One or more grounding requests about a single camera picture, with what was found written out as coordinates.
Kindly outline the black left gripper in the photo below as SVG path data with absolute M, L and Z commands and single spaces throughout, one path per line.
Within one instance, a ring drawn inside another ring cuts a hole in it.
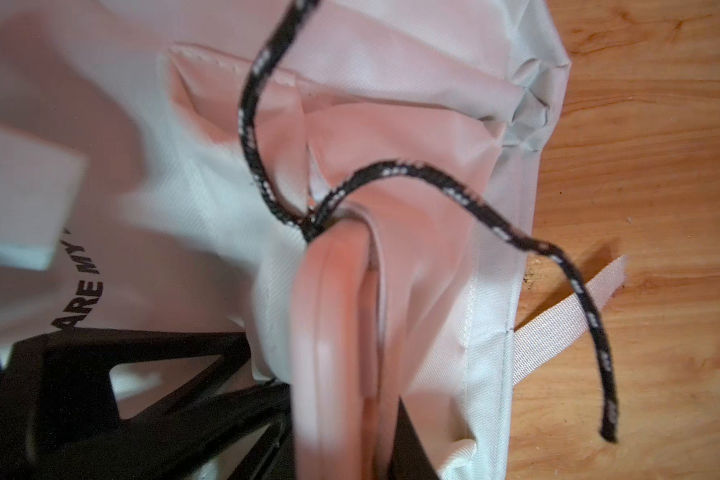
M 130 419 L 113 367 L 214 362 Z M 220 388 L 249 360 L 242 333 L 75 329 L 14 345 L 0 363 L 0 479 L 177 479 L 289 409 L 285 384 Z

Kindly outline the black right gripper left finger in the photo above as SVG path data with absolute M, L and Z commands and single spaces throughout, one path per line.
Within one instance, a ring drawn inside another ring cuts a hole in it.
M 278 416 L 228 477 L 229 480 L 295 480 L 295 448 L 290 414 Z

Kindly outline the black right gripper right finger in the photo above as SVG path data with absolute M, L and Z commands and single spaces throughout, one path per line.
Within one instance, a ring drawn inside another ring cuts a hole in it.
M 392 480 L 439 480 L 415 431 L 403 400 L 398 414 L 389 463 L 388 478 Z

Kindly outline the pink calculator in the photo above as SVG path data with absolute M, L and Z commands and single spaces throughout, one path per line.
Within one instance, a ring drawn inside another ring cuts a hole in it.
M 377 278 L 366 224 L 312 241 L 291 301 L 291 407 L 299 479 L 370 479 L 377 396 Z

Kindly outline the white student backpack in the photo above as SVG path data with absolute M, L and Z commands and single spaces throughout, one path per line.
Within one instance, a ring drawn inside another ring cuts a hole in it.
M 309 244 L 367 225 L 373 476 L 403 400 L 439 479 L 506 474 L 514 386 L 583 333 L 586 280 L 530 235 L 570 62 L 542 1 L 0 1 L 0 363 L 75 329 L 242 333 L 230 393 L 285 384 Z M 112 368 L 130 419 L 214 362 Z

